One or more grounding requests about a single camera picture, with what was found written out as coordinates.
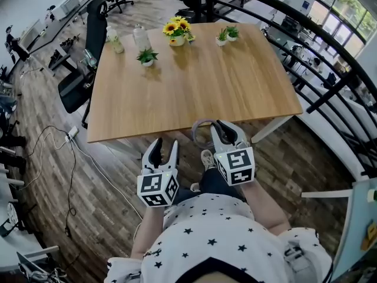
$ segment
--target black metal railing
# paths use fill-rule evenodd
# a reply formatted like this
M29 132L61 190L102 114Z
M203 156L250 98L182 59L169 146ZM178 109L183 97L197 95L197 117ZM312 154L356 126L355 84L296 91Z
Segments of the black metal railing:
M338 71L328 60L326 60L322 55L314 50L308 43L300 39L298 33L294 34L283 26L252 11L249 11L248 9L244 9L244 5L245 3L247 3L247 1L249 0L232 0L230 2L226 2L224 0L206 0L205 4L198 4L195 8L196 22L214 22L218 19L223 19L228 22L237 22L234 19L227 17L227 14L229 14L231 11L237 10L243 12L244 14L257 18L258 20L267 23L270 27L275 28L279 32L284 33L285 35L289 36L292 41L301 45L303 48L307 49L313 55L315 55L315 57L320 59L321 62L323 62L330 71L338 76L338 81L334 83L334 85L328 82L327 79L322 77L315 69L312 68L310 64L302 60L300 57L296 56L291 50L287 49L284 45L281 45L277 40L271 37L268 32L264 32L267 40L272 45L279 49L279 51L283 51L286 55L289 55L300 65L304 66L306 70L310 71L313 75L320 79L323 85L325 85L328 89L327 92L322 94L295 70L283 63L286 71L297 79L293 83L296 92L309 104L306 112L312 113L314 111L317 111L326 121L328 121L329 124L335 129L335 131L339 133L340 137L344 139L345 143L350 147L356 158L358 158L361 165L364 167L365 171L363 172L363 175L377 177L377 139L373 138L373 134L377 135L377 121L374 113L371 112L369 107L365 104L362 97L357 92L356 88L353 86L355 81L363 82L370 95L374 98L375 101L377 101L377 88L375 87L370 77L363 70L361 65L330 34L328 34L320 26L315 24L309 18L293 9L289 5L282 3L279 0L257 0L274 8L276 11L282 12L287 17L298 22L298 24L302 28L305 28L306 30L309 30L309 32L312 32L318 37L321 37L321 39L330 47L332 47L347 63L349 69L348 72L342 73ZM227 7L228 10L226 12L221 12L224 7ZM318 96L318 99L312 100L305 93L303 93L302 88L304 86L307 86L316 96ZM345 86L349 87L350 91L355 96L355 101L364 109L366 115L368 116L368 119L370 119L372 123L372 127L371 125L365 124L365 122L360 118L359 114L355 112L353 107L339 93L340 90ZM333 97L337 97L344 105L344 108L340 109L339 106L338 108L336 108L330 101ZM324 106L329 107L329 109L335 114L336 117L338 117L338 119L341 121L341 123L343 123L348 131L343 131L336 123L333 122L331 116L329 116L328 113L324 111ZM343 115L344 110L347 110L349 112L349 114L354 119L352 120L352 122L357 122L359 127L353 125L350 120L347 120L345 118L345 116Z

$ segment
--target plastic bottle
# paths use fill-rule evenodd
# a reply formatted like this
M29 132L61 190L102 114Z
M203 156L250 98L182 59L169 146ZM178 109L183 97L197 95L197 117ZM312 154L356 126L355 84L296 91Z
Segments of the plastic bottle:
M113 45L113 49L117 54L120 54L124 51L124 47L119 40L117 31L114 30L111 26L106 27L107 30L107 38L110 41L111 45Z
M151 42L148 38L148 33L144 27L139 24L136 24L135 29L133 31L133 37L136 44L136 47L139 51L144 51L152 48Z

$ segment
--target white shirt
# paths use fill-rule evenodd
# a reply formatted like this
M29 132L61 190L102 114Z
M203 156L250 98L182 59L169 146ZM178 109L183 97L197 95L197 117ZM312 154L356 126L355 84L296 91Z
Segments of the white shirt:
M239 282L288 283L284 255L290 241L310 257L319 282L331 266L314 229L275 236L254 221L248 204L226 195L205 193L170 207L163 229L142 261L110 258L105 283L192 282L204 269Z

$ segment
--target person's arm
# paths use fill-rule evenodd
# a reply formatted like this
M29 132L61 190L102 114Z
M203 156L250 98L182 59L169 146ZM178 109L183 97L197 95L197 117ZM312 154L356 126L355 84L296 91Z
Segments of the person's arm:
M256 180L241 185L241 190L250 206L256 222L259 222L270 233L278 236L290 229L287 216L282 208L262 188Z
M142 260L154 241L163 232L164 208L147 208L143 221L136 234L131 258Z

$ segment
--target sneaker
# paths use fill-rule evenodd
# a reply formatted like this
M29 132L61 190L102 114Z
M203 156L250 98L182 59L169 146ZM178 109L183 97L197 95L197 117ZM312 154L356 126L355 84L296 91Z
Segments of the sneaker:
M200 157L201 157L201 162L203 163L203 166L206 171L208 169L212 169L216 167L213 160L213 155L210 150L203 150L200 154Z
M197 192L200 192L200 186L199 186L199 183L193 183L191 186L190 186L190 190L194 193L197 193Z

